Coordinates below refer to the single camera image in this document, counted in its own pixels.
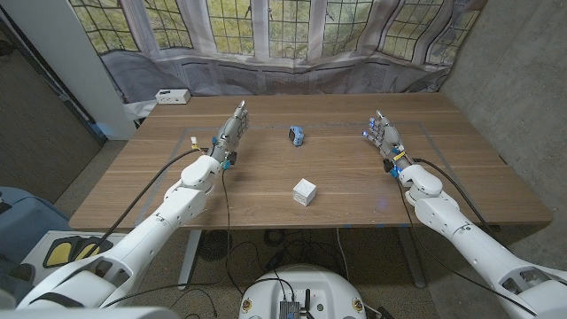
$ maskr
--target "white curtain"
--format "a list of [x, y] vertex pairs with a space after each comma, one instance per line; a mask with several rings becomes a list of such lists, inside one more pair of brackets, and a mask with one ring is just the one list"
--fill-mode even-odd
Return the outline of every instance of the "white curtain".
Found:
[[436, 91], [484, 0], [69, 0], [124, 103]]

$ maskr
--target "white robotic arm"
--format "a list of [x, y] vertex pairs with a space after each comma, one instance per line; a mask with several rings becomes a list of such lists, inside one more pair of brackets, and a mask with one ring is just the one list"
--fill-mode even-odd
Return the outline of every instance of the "white robotic arm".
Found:
[[163, 203], [115, 247], [71, 262], [39, 283], [18, 305], [22, 308], [105, 307], [133, 292], [153, 257], [173, 232], [201, 214], [212, 179], [236, 160], [238, 140], [248, 128], [242, 101], [219, 131], [207, 155], [200, 156], [167, 190]]
[[414, 164], [398, 131], [380, 112], [377, 111], [377, 120], [370, 119], [370, 131], [363, 135], [384, 156], [384, 169], [409, 187], [405, 195], [415, 207], [417, 219], [447, 238], [492, 290], [525, 307], [499, 297], [511, 318], [533, 318], [567, 310], [567, 272], [517, 258], [472, 223], [443, 191], [442, 182]]

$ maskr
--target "wall outlet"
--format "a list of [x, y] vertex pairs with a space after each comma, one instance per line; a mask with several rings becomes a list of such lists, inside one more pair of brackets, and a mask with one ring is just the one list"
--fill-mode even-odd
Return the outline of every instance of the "wall outlet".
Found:
[[156, 94], [159, 104], [187, 104], [190, 98], [188, 89], [160, 89]]

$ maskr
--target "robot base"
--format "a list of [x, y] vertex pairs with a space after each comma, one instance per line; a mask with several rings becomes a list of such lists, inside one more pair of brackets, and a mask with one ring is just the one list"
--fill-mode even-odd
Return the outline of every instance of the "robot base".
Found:
[[[310, 291], [309, 313], [314, 318], [362, 319], [366, 318], [361, 295], [342, 276], [322, 267], [299, 264], [276, 270], [279, 277], [287, 281], [300, 307], [305, 306], [306, 290]], [[258, 280], [277, 278], [269, 272]], [[291, 289], [282, 283], [285, 298], [291, 300]], [[242, 298], [239, 319], [282, 318], [280, 301], [284, 300], [282, 286], [277, 280], [261, 282], [250, 287]], [[299, 314], [284, 315], [284, 319], [299, 319]]]

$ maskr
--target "yellow pad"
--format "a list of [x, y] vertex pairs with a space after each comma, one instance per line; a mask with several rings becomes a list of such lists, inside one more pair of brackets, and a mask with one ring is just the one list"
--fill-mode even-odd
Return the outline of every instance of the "yellow pad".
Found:
[[51, 255], [45, 263], [46, 266], [59, 265], [69, 262], [69, 255], [71, 254], [71, 244], [61, 243], [51, 251]]
[[[92, 248], [94, 245], [95, 244], [88, 244], [84, 248], [82, 248], [82, 251], [77, 255], [77, 258], [75, 258], [75, 260], [79, 261], [79, 260], [83, 259], [85, 257], [85, 255], [89, 252], [90, 248]], [[92, 252], [92, 254], [90, 256], [96, 255], [99, 251], [100, 251], [100, 247], [97, 247], [97, 249], [95, 249], [95, 251]]]

